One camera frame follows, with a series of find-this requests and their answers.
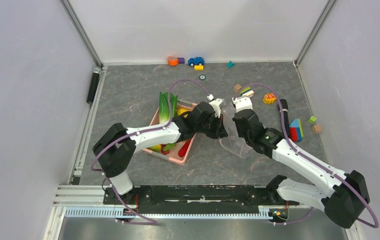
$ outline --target black handle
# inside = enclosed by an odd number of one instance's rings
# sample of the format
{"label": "black handle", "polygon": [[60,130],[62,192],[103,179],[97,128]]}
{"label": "black handle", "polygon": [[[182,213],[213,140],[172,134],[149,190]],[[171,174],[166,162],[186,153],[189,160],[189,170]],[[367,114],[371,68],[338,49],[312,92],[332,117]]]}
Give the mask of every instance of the black handle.
{"label": "black handle", "polygon": [[288,103],[287,100],[281,99],[280,100],[281,105],[283,106],[283,112],[284,112],[284,126],[285,130],[283,131],[287,132],[287,136],[290,137],[290,123],[288,122]]}
{"label": "black handle", "polygon": [[94,97],[96,96],[100,73],[101,73],[101,68],[97,66],[93,68],[93,76],[91,77],[90,89],[88,90],[88,95],[87,95],[88,104],[92,104],[94,101]]}

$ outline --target yellow toy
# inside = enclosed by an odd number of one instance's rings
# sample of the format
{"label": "yellow toy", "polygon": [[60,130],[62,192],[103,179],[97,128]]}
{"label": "yellow toy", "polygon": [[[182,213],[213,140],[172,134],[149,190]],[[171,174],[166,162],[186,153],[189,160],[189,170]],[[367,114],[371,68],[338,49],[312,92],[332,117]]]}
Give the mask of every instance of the yellow toy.
{"label": "yellow toy", "polygon": [[273,93],[268,93],[263,97],[263,102],[266,104],[273,104],[277,98]]}
{"label": "yellow toy", "polygon": [[194,70],[196,71],[203,71],[203,65],[194,65]]}

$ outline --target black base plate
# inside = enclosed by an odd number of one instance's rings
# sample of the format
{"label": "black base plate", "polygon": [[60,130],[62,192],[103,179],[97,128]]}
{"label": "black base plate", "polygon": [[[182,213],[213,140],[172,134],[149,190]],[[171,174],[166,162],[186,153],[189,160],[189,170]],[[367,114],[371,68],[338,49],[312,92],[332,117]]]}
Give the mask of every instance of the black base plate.
{"label": "black base plate", "polygon": [[[111,187],[106,194],[103,204],[121,204]],[[286,204],[272,203],[266,189],[254,185],[141,185],[122,198],[130,205],[137,201],[141,214],[258,214],[258,206]]]}

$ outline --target small round object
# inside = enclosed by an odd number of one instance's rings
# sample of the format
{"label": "small round object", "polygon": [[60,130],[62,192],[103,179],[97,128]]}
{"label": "small round object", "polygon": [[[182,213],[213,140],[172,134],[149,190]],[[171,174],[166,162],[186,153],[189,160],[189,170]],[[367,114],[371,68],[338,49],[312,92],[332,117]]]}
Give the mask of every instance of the small round object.
{"label": "small round object", "polygon": [[169,56],[168,57],[168,64],[170,66],[177,66],[178,65],[178,58],[176,58],[174,56]]}

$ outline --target clear plastic bag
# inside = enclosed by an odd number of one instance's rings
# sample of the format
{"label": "clear plastic bag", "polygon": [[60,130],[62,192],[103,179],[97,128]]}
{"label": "clear plastic bag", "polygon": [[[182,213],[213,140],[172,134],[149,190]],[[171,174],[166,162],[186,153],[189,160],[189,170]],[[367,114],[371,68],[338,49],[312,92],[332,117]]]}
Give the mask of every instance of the clear plastic bag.
{"label": "clear plastic bag", "polygon": [[248,146],[244,138],[238,137],[237,128],[232,118],[235,114],[235,108],[232,103],[227,104],[221,109],[223,114],[223,121],[225,130],[228,133],[228,137],[220,138],[219,143],[227,151],[239,156],[242,159],[246,159],[254,152],[253,148]]}

